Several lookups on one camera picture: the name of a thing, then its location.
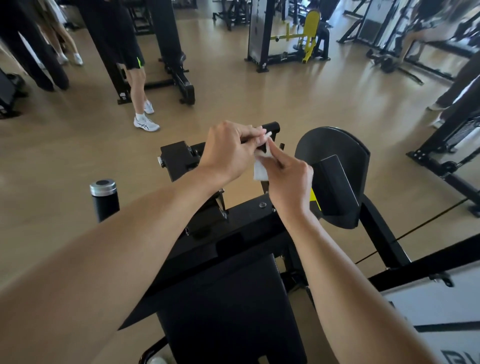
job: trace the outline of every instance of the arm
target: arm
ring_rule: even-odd
[[[313,170],[268,140],[272,203],[307,275],[318,317],[340,364],[433,364],[415,330],[387,303],[310,212]]]
[[[89,363],[120,327],[202,204],[253,160],[264,129],[210,129],[200,165],[111,216],[0,292],[0,358]],[[248,142],[240,144],[240,139]]]

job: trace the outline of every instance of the yellow sticker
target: yellow sticker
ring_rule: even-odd
[[[315,201],[317,203],[317,206],[320,209],[320,211],[322,210],[320,208],[320,205],[318,204],[317,198],[315,197],[315,193],[313,192],[313,188],[310,189],[310,201]]]

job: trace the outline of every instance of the left hand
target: left hand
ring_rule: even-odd
[[[253,128],[230,121],[212,126],[198,168],[209,169],[219,188],[223,187],[247,169],[255,149],[265,144],[265,133],[261,126]]]

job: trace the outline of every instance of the forearm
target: forearm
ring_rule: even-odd
[[[418,334],[384,300],[313,215],[283,218],[318,317],[341,364],[435,363]]]
[[[2,362],[89,363],[218,188],[201,169],[189,172],[123,208],[4,290]]]

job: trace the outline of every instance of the cable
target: cable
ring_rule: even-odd
[[[449,207],[448,209],[446,209],[446,210],[442,211],[441,213],[435,215],[433,218],[428,219],[427,221],[425,221],[424,223],[420,224],[419,226],[413,228],[413,229],[410,230],[410,231],[407,231],[405,234],[403,234],[403,235],[401,235],[400,237],[396,238],[395,241],[390,242],[389,245],[394,244],[395,242],[398,242],[400,239],[405,238],[407,235],[413,233],[414,231],[420,229],[421,227],[423,227],[423,226],[431,223],[432,221],[438,219],[440,216],[445,215],[447,212],[449,212],[449,211],[453,210],[454,208],[460,206],[462,203],[464,203],[464,202],[466,202],[466,201],[468,201],[468,198],[464,198],[463,200],[458,201],[455,205]],[[368,259],[368,258],[370,258],[372,255],[375,255],[375,254],[377,254],[377,253],[378,253],[378,250],[375,250],[373,253],[368,254],[366,257],[360,259],[360,260],[359,260],[357,263],[355,263],[355,264],[358,264],[358,263],[360,263],[360,262],[363,262],[365,259]]]

